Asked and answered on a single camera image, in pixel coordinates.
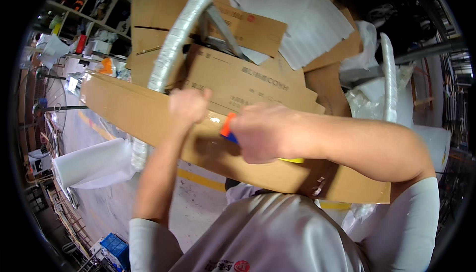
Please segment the logo on shirt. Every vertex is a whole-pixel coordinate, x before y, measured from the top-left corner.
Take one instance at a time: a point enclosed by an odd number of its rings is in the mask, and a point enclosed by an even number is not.
[[[221,272],[221,271],[230,271],[233,267],[235,272],[248,272],[249,263],[247,261],[238,261],[233,265],[232,261],[228,260],[219,260],[218,262],[209,260],[205,266],[205,271],[209,272]]]
[[[236,272],[248,272],[249,263],[247,261],[238,261],[233,268],[235,268]]]

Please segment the blue plastic bin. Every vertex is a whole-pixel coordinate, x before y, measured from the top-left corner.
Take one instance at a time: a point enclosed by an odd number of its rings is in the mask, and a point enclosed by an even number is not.
[[[117,258],[124,270],[129,269],[129,246],[113,233],[110,233],[99,244]]]

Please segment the hand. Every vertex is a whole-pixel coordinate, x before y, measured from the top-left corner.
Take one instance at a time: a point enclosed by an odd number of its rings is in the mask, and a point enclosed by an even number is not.
[[[246,106],[230,121],[230,131],[247,163],[269,163],[276,158],[298,158],[295,130],[301,113],[283,105]]]
[[[203,92],[198,89],[174,89],[170,92],[170,115],[174,119],[174,127],[189,129],[195,123],[201,122],[207,114],[207,105],[212,91],[206,88]]]

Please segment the warehouse floor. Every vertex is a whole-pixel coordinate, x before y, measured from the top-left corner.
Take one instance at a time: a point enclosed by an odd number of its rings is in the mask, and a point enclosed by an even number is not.
[[[58,74],[79,72],[83,66],[77,59],[68,59]],[[66,91],[68,106],[79,105],[77,96]],[[92,110],[69,110],[63,129],[63,151],[70,153],[126,134],[105,122]],[[183,251],[187,251],[227,206],[224,192],[225,178],[193,164],[178,162],[178,176],[170,210],[170,230]],[[86,224],[86,232],[93,242],[109,233],[128,240],[128,221],[139,174],[132,180],[99,189],[75,189],[79,214]],[[348,204],[321,202],[322,208],[340,223]]]

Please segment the white shirt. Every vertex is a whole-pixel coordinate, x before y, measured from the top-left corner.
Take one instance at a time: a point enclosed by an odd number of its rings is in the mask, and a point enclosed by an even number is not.
[[[230,204],[186,254],[164,226],[132,219],[129,260],[133,272],[424,271],[438,212],[436,178],[421,180],[356,244],[311,199],[261,194]]]

